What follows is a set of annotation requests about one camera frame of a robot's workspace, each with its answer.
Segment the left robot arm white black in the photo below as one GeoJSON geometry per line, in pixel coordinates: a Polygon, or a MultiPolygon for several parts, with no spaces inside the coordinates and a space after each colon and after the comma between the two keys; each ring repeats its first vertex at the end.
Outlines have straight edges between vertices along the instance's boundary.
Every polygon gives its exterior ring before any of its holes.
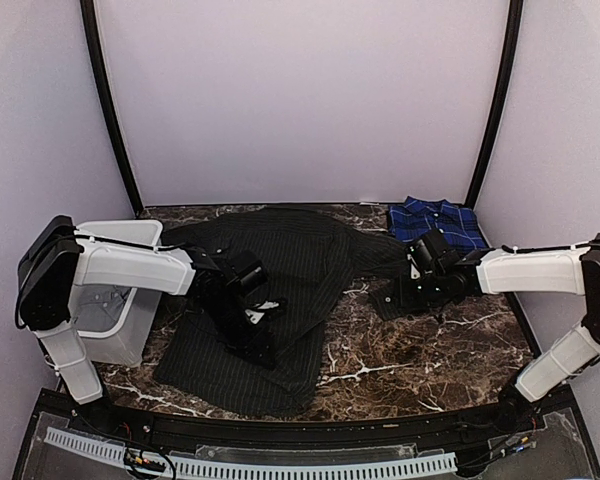
{"type": "Polygon", "coordinates": [[[281,305],[248,304],[248,296],[267,282],[254,253],[229,256],[191,241],[145,244],[122,237],[122,223],[107,225],[113,230],[109,237],[74,225],[69,216],[54,217],[18,263],[14,309],[16,327],[39,340],[72,400],[83,405],[83,421],[97,434],[114,435],[121,415],[103,399],[105,387],[75,326],[70,303],[78,287],[116,286],[192,300],[212,319],[232,355],[275,368],[273,335],[264,317],[281,305]]]}

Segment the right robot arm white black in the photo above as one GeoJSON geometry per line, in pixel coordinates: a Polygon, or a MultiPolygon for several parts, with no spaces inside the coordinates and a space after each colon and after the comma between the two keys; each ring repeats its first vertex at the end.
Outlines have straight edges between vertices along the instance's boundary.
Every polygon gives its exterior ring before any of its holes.
{"type": "Polygon", "coordinates": [[[407,266],[394,282],[393,302],[408,312],[431,311],[470,297],[547,296],[575,308],[573,324],[523,367],[499,395],[490,424],[514,432],[555,387],[600,360],[600,233],[561,246],[487,247],[460,253],[439,231],[405,248],[407,266]]]}

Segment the black pinstriped long sleeve shirt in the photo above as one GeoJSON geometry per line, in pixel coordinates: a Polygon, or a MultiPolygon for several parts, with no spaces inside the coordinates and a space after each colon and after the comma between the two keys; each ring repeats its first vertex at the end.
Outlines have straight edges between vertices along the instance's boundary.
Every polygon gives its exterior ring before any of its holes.
{"type": "Polygon", "coordinates": [[[154,379],[241,415],[288,417],[314,398],[326,321],[357,277],[393,278],[402,244],[320,213],[265,208],[167,231],[215,262],[199,272],[154,379]]]}

